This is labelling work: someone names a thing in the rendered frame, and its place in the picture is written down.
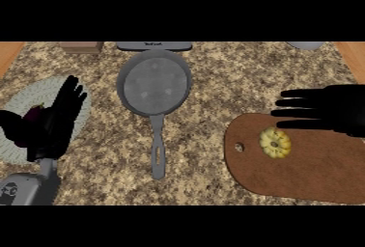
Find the yellow pattypan squash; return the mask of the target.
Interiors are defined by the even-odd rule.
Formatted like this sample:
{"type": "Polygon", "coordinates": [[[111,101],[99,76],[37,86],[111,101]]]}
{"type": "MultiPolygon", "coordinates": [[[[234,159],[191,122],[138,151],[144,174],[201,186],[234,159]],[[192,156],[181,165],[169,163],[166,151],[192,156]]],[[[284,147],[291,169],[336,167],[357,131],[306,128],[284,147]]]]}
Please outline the yellow pattypan squash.
{"type": "Polygon", "coordinates": [[[271,158],[286,158],[291,152],[290,136],[278,128],[266,128],[260,133],[260,147],[271,158]]]}

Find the grey frying pan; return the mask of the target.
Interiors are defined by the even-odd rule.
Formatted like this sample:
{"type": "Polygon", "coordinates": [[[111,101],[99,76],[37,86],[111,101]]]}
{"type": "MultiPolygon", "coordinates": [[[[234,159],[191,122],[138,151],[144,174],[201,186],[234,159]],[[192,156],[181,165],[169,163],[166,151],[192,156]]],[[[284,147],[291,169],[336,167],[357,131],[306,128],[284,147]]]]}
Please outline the grey frying pan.
{"type": "Polygon", "coordinates": [[[182,106],[191,84],[191,70],[184,57],[169,50],[147,50],[120,69],[117,94],[123,105],[151,121],[154,179],[166,177],[164,117],[182,106]]]}

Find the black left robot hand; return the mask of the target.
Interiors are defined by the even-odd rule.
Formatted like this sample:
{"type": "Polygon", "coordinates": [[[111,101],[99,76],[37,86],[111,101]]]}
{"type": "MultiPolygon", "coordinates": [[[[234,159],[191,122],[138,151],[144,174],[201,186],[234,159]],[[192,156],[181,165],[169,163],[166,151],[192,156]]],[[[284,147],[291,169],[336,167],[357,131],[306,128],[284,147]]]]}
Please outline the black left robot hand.
{"type": "Polygon", "coordinates": [[[43,158],[59,159],[65,154],[86,97],[79,78],[70,75],[54,105],[43,109],[39,123],[31,123],[20,114],[0,110],[5,136],[20,148],[27,148],[30,162],[43,158]]]}

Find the pale grey round container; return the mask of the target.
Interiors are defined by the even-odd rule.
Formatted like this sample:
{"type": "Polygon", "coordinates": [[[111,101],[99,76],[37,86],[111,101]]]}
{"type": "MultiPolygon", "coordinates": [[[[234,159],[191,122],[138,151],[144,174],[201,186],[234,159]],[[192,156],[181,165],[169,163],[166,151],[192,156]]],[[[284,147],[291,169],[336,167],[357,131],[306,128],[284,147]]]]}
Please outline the pale grey round container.
{"type": "Polygon", "coordinates": [[[315,50],[324,45],[324,41],[289,41],[289,44],[302,50],[315,50]]]}

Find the brown wooden cutting board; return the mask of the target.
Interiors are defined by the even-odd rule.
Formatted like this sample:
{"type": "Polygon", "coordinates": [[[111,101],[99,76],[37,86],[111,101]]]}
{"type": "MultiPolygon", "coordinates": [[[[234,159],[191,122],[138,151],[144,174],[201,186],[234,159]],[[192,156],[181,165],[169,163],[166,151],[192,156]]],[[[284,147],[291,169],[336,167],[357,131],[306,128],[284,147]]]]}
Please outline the brown wooden cutting board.
{"type": "Polygon", "coordinates": [[[328,130],[289,129],[291,152],[272,158],[260,147],[260,133],[278,121],[250,113],[228,126],[224,156],[238,183],[266,196],[365,204],[365,141],[328,130]]]}

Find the grey flat appliance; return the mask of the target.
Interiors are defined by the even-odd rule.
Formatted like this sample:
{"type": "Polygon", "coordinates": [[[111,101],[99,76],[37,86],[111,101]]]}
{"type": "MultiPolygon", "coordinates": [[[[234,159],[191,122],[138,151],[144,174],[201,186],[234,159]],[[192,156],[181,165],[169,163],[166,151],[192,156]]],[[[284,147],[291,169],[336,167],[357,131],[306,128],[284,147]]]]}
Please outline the grey flat appliance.
{"type": "Polygon", "coordinates": [[[117,47],[123,51],[170,50],[187,51],[192,48],[191,41],[120,41],[117,47]]]}

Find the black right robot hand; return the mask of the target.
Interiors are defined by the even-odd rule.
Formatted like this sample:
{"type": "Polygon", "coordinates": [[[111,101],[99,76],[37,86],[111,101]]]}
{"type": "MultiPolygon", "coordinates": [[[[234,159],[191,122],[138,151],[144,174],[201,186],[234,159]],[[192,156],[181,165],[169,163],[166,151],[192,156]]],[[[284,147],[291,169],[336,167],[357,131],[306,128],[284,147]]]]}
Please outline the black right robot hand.
{"type": "Polygon", "coordinates": [[[278,122],[280,128],[333,130],[365,138],[365,85],[289,90],[281,96],[275,101],[281,109],[272,110],[271,116],[294,119],[278,122]]]}

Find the dark purple eggplant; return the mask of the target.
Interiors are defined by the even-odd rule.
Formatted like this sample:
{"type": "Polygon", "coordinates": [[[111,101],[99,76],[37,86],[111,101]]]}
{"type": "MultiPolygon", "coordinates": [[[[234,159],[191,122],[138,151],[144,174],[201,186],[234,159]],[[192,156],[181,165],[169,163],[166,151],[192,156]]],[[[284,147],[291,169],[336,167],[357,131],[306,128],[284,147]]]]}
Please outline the dark purple eggplant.
{"type": "Polygon", "coordinates": [[[40,103],[39,105],[33,105],[23,118],[31,123],[37,124],[42,118],[43,109],[45,109],[45,103],[40,103]]]}

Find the brown wooden block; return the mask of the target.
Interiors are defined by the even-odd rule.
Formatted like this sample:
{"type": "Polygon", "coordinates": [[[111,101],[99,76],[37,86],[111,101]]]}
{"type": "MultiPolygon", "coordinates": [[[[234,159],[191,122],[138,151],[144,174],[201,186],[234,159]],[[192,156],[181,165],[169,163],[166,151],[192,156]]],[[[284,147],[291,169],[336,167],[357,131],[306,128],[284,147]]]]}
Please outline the brown wooden block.
{"type": "Polygon", "coordinates": [[[61,48],[68,54],[98,54],[102,52],[102,41],[62,41],[61,48]]]}

